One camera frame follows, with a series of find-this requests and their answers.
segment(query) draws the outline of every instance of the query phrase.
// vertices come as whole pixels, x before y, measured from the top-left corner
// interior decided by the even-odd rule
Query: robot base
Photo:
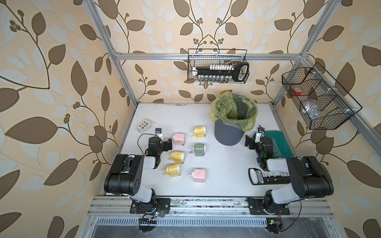
[[[250,215],[269,215],[274,213],[278,215],[279,211],[282,212],[282,215],[290,215],[290,210],[288,209],[287,204],[271,204],[269,208],[266,209],[268,213],[264,211],[263,199],[257,198],[247,198],[249,204]]]
[[[160,206],[160,213],[159,216],[162,217],[165,214],[169,213],[171,200],[169,198],[157,198],[156,199],[157,204]],[[136,203],[135,201],[132,201],[130,213],[131,214],[147,214],[145,211],[142,211],[140,208],[142,206],[142,203]]]

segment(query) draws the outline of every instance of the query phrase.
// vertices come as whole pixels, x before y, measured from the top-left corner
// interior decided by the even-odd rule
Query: plastic bag
[[[216,121],[220,119],[224,124],[237,127],[243,131],[254,128],[258,108],[255,101],[244,95],[225,91],[210,105],[209,117]]]

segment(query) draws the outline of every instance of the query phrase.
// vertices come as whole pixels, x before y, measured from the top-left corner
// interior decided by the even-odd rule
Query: floor
[[[233,146],[220,144],[214,136],[214,122],[209,118],[209,114],[210,104],[140,103],[121,153],[141,154],[137,145],[140,134],[135,128],[144,118],[149,118],[156,124],[146,133],[155,134],[155,128],[162,128],[164,141],[174,133],[186,134],[184,146],[173,145],[173,151],[186,153],[185,162],[180,165],[181,176],[164,175],[164,169],[174,164],[168,160],[171,151],[162,153],[161,163],[157,169],[143,171],[142,183],[148,188],[153,188],[158,196],[264,196],[267,190],[281,187],[281,185],[251,185],[248,169],[259,168],[256,152],[245,147],[245,136]],[[269,104],[258,104],[255,127],[245,134],[253,136],[258,125],[265,130],[279,130]],[[191,137],[192,131],[198,126],[206,127],[205,138]],[[143,151],[148,147],[149,137],[143,135],[139,140]],[[195,143],[206,145],[206,154],[203,157],[195,157],[189,153]],[[194,183],[188,176],[195,168],[206,170],[204,183]]]

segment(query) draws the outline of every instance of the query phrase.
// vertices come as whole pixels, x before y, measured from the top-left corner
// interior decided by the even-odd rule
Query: black wire basket
[[[246,83],[249,77],[247,50],[188,49],[188,81]]]
[[[336,87],[330,86],[321,76],[324,68],[317,64],[282,74],[282,85],[309,129],[334,130],[359,112],[362,106],[324,70],[336,81]],[[347,101],[351,101],[355,106],[349,106]]]

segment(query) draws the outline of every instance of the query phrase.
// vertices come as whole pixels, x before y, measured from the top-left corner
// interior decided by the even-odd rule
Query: wallpaper
[[[183,61],[122,61],[130,85],[139,102],[210,103],[230,90],[257,102],[273,101],[282,86],[281,75],[292,67],[290,61],[249,61],[246,83],[207,83],[187,79]]]
[[[72,238],[133,106],[79,1],[0,0],[0,14],[0,237]]]
[[[113,46],[122,53],[181,48],[299,53],[324,0],[95,0]]]
[[[379,132],[380,13],[377,0],[341,1],[310,55],[337,78],[340,91],[354,95],[364,107],[359,113]],[[380,155],[350,121],[333,131],[311,131],[289,97],[277,110],[298,155],[316,156],[329,172],[335,191],[327,200],[342,233],[349,238],[380,237]]]
[[[351,4],[339,5],[310,57],[354,96],[363,106],[359,113],[381,133],[381,2],[346,2]]]

